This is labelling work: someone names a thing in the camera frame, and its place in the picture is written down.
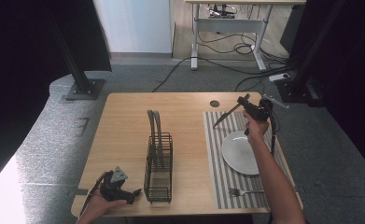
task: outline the white desk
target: white desk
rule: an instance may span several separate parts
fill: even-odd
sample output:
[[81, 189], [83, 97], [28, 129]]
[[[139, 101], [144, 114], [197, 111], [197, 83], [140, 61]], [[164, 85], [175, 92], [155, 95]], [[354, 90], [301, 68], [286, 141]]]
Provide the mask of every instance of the white desk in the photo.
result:
[[[252, 52], [260, 70], [265, 70], [266, 66], [260, 55], [260, 45], [266, 31], [267, 23], [272, 12], [273, 5], [303, 5], [305, 0], [185, 0], [186, 3], [194, 5], [193, 12], [193, 44], [191, 50], [191, 69], [197, 69], [198, 44], [197, 36], [200, 31], [228, 32], [228, 33], [256, 33], [258, 38], [255, 46], [251, 46]], [[257, 20], [237, 20], [237, 19], [200, 19], [200, 4], [234, 4], [234, 5], [268, 5], [266, 16], [262, 21]]]

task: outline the wooden table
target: wooden table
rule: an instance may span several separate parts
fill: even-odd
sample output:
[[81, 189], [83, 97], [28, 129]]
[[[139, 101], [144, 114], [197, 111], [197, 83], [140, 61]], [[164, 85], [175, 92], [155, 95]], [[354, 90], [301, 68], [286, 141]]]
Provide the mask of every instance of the wooden table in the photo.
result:
[[[144, 187], [147, 143], [150, 136], [147, 110], [152, 109], [160, 113], [161, 130], [170, 133], [174, 140], [172, 201], [149, 203], [142, 192], [133, 205], [115, 208], [108, 216], [269, 212], [268, 208], [216, 209], [214, 206], [203, 113], [229, 111], [237, 104], [238, 96], [244, 95], [243, 92], [110, 94], [78, 188], [90, 190], [102, 172], [114, 170], [116, 166], [128, 176], [122, 189], [133, 191]], [[257, 105], [259, 99], [258, 93], [251, 92], [249, 102]], [[218, 101], [219, 107], [212, 107], [211, 101]], [[75, 197], [71, 208], [74, 216], [78, 216], [85, 199], [85, 195]]]
[[[260, 70], [265, 70], [266, 66], [260, 55], [260, 45], [266, 32], [267, 23], [273, 5], [304, 5], [305, 0], [185, 0], [186, 3], [194, 5], [193, 19], [193, 44], [191, 50], [191, 69], [197, 69], [198, 44], [197, 37], [200, 31], [223, 32], [223, 33], [256, 33], [257, 40], [251, 46]], [[262, 21], [258, 20], [237, 20], [237, 19], [200, 19], [200, 4], [228, 4], [228, 5], [268, 5], [267, 12]]]

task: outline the metal stand base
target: metal stand base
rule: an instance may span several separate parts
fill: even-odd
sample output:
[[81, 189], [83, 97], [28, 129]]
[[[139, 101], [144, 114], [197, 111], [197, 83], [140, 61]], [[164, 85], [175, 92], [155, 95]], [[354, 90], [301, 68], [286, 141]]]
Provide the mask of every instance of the metal stand base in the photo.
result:
[[275, 85], [285, 103], [307, 103], [311, 107], [324, 106], [320, 84], [312, 79], [306, 82], [303, 92], [294, 92], [291, 80], [277, 80]]
[[96, 100], [105, 81], [103, 79], [89, 79], [89, 82], [90, 87], [87, 92], [78, 90], [77, 84], [74, 83], [65, 96], [65, 100]]

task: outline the black wire dish rack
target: black wire dish rack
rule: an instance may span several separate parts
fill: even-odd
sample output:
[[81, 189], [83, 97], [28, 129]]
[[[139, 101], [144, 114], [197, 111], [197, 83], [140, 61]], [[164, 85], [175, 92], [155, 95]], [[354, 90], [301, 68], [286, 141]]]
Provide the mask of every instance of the black wire dish rack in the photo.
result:
[[159, 134], [154, 140], [149, 137], [147, 145], [147, 167], [145, 171], [144, 192], [147, 200], [153, 202], [170, 202], [173, 185], [173, 138], [169, 133], [161, 133], [162, 153], [151, 150], [153, 143], [159, 148]]

